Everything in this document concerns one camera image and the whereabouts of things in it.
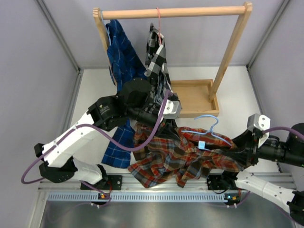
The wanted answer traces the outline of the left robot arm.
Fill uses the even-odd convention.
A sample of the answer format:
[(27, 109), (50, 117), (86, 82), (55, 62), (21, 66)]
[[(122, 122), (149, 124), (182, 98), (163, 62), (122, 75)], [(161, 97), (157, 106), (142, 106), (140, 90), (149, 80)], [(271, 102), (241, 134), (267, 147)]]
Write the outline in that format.
[[(50, 143), (38, 143), (34, 147), (40, 175), (53, 183), (67, 180), (85, 181), (101, 190), (108, 177), (102, 165), (90, 165), (74, 158), (74, 154), (99, 134), (117, 147), (134, 152), (144, 148), (154, 136), (178, 139), (171, 127), (161, 127), (165, 119), (176, 119), (181, 103), (176, 94), (166, 90), (160, 104), (151, 97), (152, 86), (142, 78), (126, 82), (121, 91), (112, 96), (99, 98), (82, 115), (76, 124)], [(107, 132), (123, 126), (127, 120), (135, 120), (152, 128), (147, 140), (134, 148), (121, 145)]]

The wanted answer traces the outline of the red brown plaid shirt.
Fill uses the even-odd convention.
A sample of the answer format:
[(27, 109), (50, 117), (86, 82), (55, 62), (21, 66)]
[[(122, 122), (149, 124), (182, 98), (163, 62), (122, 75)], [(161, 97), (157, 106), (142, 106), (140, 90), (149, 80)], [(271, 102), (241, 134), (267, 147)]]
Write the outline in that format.
[(145, 188), (152, 188), (175, 177), (183, 188), (188, 180), (207, 177), (210, 170), (239, 172), (246, 164), (223, 153), (237, 148), (227, 136), (205, 129), (177, 127), (178, 139), (155, 136), (144, 148), (133, 152), (136, 162), (128, 171)]

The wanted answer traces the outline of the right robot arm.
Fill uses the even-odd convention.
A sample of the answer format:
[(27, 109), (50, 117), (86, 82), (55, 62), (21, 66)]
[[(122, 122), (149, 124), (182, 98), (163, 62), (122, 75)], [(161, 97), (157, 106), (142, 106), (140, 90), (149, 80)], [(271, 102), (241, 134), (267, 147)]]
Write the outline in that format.
[(237, 148), (223, 155), (245, 165), (241, 171), (224, 171), (221, 184), (243, 189), (278, 206), (299, 225), (304, 224), (304, 192), (283, 183), (279, 163), (304, 166), (304, 124), (260, 129), (251, 127), (233, 139)]

